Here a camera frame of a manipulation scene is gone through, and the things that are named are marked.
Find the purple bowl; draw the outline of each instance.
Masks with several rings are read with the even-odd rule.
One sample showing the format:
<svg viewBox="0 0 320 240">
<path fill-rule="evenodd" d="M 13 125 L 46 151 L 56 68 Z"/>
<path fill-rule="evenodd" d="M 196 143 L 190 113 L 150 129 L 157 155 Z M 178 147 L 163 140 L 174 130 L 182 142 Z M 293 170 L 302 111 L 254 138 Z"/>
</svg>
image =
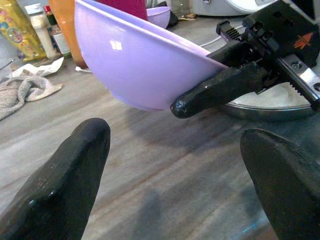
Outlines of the purple bowl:
<svg viewBox="0 0 320 240">
<path fill-rule="evenodd" d="M 120 100 L 164 110 L 226 68 L 208 51 L 159 26 L 93 0 L 76 0 L 75 30 L 90 70 Z"/>
<path fill-rule="evenodd" d="M 146 10 L 148 16 L 148 22 L 155 24 L 161 28 L 167 28 L 170 20 L 170 7 L 159 6 L 154 8 L 148 8 Z"/>
</svg>

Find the kitchen counter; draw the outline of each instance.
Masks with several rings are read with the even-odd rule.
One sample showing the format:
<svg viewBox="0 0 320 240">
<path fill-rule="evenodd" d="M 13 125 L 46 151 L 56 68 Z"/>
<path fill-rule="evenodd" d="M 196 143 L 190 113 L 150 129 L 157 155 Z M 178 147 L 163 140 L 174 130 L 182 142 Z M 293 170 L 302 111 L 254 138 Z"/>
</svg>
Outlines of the kitchen counter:
<svg viewBox="0 0 320 240">
<path fill-rule="evenodd" d="M 201 45 L 220 20 L 199 17 L 172 31 Z M 265 123 L 209 109 L 177 119 L 121 103 L 71 59 L 49 79 L 62 90 L 0 122 L 0 212 L 78 124 L 102 118 L 111 147 L 84 240 L 254 239 L 270 225 L 240 154 L 244 130 L 270 130 L 319 155 L 319 114 Z"/>
</svg>

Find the gray towel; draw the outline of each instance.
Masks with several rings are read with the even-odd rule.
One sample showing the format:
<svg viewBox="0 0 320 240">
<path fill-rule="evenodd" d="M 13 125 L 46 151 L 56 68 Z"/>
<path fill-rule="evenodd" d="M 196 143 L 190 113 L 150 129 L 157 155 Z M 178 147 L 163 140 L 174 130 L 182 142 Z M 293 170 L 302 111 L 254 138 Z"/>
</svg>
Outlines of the gray towel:
<svg viewBox="0 0 320 240">
<path fill-rule="evenodd" d="M 0 120 L 19 110 L 25 101 L 43 99 L 62 88 L 42 76 L 17 76 L 0 84 Z"/>
</svg>

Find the orange logo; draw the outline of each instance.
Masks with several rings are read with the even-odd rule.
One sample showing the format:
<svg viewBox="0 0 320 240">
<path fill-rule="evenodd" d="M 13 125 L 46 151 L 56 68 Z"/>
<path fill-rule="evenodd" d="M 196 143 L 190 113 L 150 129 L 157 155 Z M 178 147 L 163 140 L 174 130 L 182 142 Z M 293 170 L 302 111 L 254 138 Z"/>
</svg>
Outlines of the orange logo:
<svg viewBox="0 0 320 240">
<path fill-rule="evenodd" d="M 297 48 L 300 48 L 300 49 L 304 49 L 304 47 L 306 45 L 310 46 L 311 44 L 309 43 L 310 42 L 310 39 L 312 37 L 313 33 L 310 32 L 310 33 L 307 33 L 303 36 L 300 36 L 298 35 L 298 40 L 295 42 L 295 44 L 293 45 L 295 49 Z"/>
</svg>

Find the colorful packaging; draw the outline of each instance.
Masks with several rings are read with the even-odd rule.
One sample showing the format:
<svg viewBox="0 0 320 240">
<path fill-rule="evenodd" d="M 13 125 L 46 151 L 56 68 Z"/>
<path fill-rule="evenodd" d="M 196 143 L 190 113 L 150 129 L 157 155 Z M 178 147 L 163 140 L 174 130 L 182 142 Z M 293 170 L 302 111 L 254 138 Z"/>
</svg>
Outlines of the colorful packaging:
<svg viewBox="0 0 320 240">
<path fill-rule="evenodd" d="M 25 55 L 24 62 L 46 57 L 35 30 L 16 0 L 0 0 L 0 32 Z"/>
</svg>

